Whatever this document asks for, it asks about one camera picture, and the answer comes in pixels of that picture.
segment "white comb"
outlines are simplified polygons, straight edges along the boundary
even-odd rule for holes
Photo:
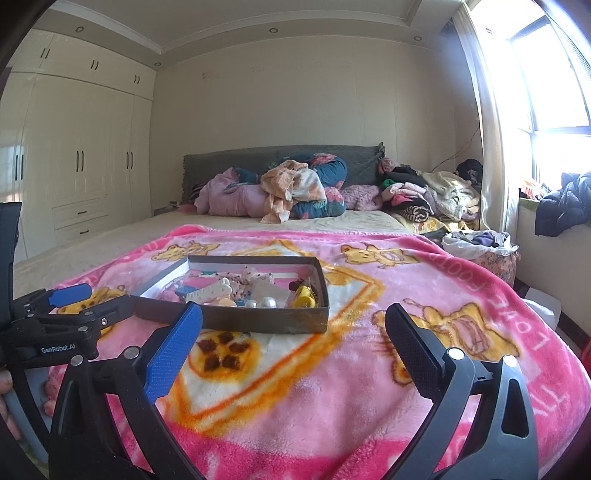
[[[230,281],[224,277],[220,278],[215,283],[208,285],[207,287],[200,288],[199,290],[192,291],[187,294],[185,301],[193,301],[195,303],[206,303],[208,301],[215,300],[218,297],[226,297],[232,294],[232,287]]]

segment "drawer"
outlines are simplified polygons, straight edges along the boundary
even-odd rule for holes
[[[84,240],[92,235],[104,232],[109,228],[110,224],[108,215],[60,228],[59,230],[56,230],[57,244],[65,245],[75,240]]]
[[[51,209],[51,212],[53,214],[53,228],[56,230],[107,215],[104,198],[55,207]]]

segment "beige bed sheet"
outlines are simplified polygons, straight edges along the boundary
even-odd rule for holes
[[[100,233],[86,241],[57,247],[14,267],[14,296],[38,288],[52,288],[133,249],[155,240],[181,225],[205,225],[220,230],[296,230],[304,232],[410,233],[384,212],[348,210],[335,218],[289,220],[280,225],[252,218],[187,215],[173,212]]]

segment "floor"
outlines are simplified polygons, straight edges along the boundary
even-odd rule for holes
[[[566,343],[570,347],[574,354],[581,358],[581,349],[574,344],[570,337],[568,337],[566,333],[564,333],[559,328],[556,329],[556,333],[558,333],[559,337],[562,338],[562,340],[564,340],[564,343]]]

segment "window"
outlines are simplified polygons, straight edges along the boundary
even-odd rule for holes
[[[532,0],[482,0],[472,17],[515,171],[559,189],[562,172],[591,170],[591,67],[577,47]]]

